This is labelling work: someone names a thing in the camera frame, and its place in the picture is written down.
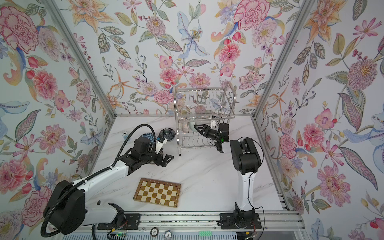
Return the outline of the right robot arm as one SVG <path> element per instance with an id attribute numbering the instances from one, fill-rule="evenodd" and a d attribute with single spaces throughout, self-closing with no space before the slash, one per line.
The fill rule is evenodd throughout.
<path id="1" fill-rule="evenodd" d="M 214 145 L 221 154 L 230 154 L 233 166 L 238 172 L 239 188 L 235 209 L 230 214 L 220 214 L 218 226 L 222 229 L 260 229 L 260 217 L 253 204 L 253 191 L 256 173 L 264 161 L 261 145 L 249 137 L 231 140 L 230 125 L 220 123 L 218 128 L 209 125 L 194 125 L 195 130 Z"/>

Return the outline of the dark petal pattern bowl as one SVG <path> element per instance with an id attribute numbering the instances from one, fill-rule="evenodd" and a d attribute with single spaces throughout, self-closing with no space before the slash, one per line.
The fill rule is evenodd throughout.
<path id="1" fill-rule="evenodd" d="M 165 138 L 168 142 L 172 141 L 176 137 L 176 132 L 172 128 L 164 128 L 159 133 L 160 138 Z"/>

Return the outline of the steel wire dish rack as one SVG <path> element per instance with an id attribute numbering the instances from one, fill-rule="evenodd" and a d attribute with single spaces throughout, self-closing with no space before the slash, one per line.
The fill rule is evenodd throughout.
<path id="1" fill-rule="evenodd" d="M 215 147 L 214 141 L 201 134 L 183 133 L 182 122 L 209 125 L 217 129 L 220 123 L 230 123 L 235 118 L 236 90 L 231 83 L 208 89 L 185 89 L 174 93 L 176 139 L 179 155 L 182 150 Z"/>

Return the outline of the blue patterned bowl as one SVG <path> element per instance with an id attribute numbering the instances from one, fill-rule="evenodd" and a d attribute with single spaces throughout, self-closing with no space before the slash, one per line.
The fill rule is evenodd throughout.
<path id="1" fill-rule="evenodd" d="M 142 134 L 141 137 L 149 139 L 151 142 L 155 141 L 155 137 L 152 133 L 145 133 Z"/>

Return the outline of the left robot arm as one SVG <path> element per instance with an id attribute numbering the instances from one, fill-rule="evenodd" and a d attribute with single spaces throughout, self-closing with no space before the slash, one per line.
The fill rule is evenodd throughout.
<path id="1" fill-rule="evenodd" d="M 49 238 L 59 233 L 67 235 L 82 226 L 124 225 L 128 220 L 125 210 L 119 205 L 108 202 L 91 206 L 87 202 L 101 190 L 131 175 L 143 165 L 153 163 L 166 167 L 174 159 L 174 156 L 163 153 L 167 141 L 162 137 L 153 143 L 148 138 L 140 137 L 124 155 L 118 155 L 116 163 L 78 181 L 64 180 L 58 183 L 43 212 L 41 236 Z"/>

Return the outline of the mint green bowl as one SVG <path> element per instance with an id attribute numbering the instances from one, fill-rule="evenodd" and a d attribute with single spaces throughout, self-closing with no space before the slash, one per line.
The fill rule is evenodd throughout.
<path id="1" fill-rule="evenodd" d="M 194 132 L 194 133 L 197 133 L 198 131 L 196 130 L 195 128 L 195 122 L 188 122 L 188 126 L 189 126 L 189 130 L 190 132 Z"/>

